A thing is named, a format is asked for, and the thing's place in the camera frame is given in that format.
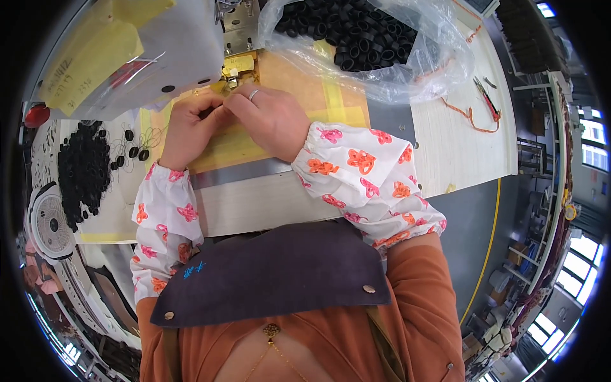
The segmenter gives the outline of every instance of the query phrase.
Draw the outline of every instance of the factory workstation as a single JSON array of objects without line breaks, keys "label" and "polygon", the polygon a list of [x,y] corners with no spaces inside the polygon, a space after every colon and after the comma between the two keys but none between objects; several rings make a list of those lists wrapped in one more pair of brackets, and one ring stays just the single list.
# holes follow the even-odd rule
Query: factory workstation
[{"label": "factory workstation", "polygon": [[545,2],[74,0],[40,49],[14,272],[75,380],[542,382],[578,335],[606,116]]}]

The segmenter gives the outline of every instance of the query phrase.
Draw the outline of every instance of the dark apron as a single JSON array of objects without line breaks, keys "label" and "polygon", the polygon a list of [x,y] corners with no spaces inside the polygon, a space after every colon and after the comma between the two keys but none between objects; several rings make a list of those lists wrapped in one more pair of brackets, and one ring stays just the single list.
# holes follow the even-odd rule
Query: dark apron
[{"label": "dark apron", "polygon": [[171,380],[180,378],[178,328],[365,306],[387,379],[404,370],[379,317],[392,299],[380,254],[347,221],[290,224],[204,248],[170,279],[151,323],[164,330]]}]

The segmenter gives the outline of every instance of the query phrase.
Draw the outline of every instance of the white floral sleeve cover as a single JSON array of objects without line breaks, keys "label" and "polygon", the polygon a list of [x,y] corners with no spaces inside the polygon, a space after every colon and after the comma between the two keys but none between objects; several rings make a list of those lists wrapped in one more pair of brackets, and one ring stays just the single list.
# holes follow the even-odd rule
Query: white floral sleeve cover
[{"label": "white floral sleeve cover", "polygon": [[[311,196],[339,208],[382,254],[402,240],[445,229],[444,215],[421,197],[408,141],[379,130],[314,122],[292,166]],[[189,172],[153,163],[132,220],[139,224],[130,262],[137,303],[158,296],[173,266],[191,256],[191,242],[203,243]]]},{"label": "white floral sleeve cover", "polygon": [[137,304],[157,297],[176,273],[173,266],[189,260],[192,243],[203,243],[189,172],[154,162],[140,184],[131,219],[139,225],[130,261]]},{"label": "white floral sleeve cover", "polygon": [[418,187],[412,144],[381,130],[314,122],[292,163],[303,187],[337,207],[380,253],[445,229]]}]

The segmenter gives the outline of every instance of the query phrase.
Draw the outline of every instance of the pliers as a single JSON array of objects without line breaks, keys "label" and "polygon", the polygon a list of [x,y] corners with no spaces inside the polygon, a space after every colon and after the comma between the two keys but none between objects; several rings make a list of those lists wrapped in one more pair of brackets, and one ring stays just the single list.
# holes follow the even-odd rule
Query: pliers
[{"label": "pliers", "polygon": [[480,80],[474,76],[473,82],[475,82],[475,86],[477,87],[477,90],[479,90],[480,93],[484,96],[484,99],[486,100],[486,104],[488,105],[488,108],[490,109],[490,112],[492,113],[492,119],[494,119],[495,121],[499,120],[500,119],[499,112],[492,104],[492,101],[490,100],[490,96],[488,96],[488,93],[486,93],[486,89],[484,89],[484,87],[481,85]]}]

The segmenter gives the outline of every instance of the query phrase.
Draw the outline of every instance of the pink shirt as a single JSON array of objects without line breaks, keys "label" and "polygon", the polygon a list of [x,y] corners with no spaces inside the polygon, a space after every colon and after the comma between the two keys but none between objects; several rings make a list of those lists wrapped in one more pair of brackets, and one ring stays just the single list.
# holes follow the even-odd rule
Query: pink shirt
[{"label": "pink shirt", "polygon": [[[34,256],[26,256],[26,265],[33,265],[38,268],[38,264],[36,263],[36,258]],[[42,281],[40,275],[36,279],[36,285],[38,285],[42,292],[46,295],[59,292],[59,288],[54,280]]]}]

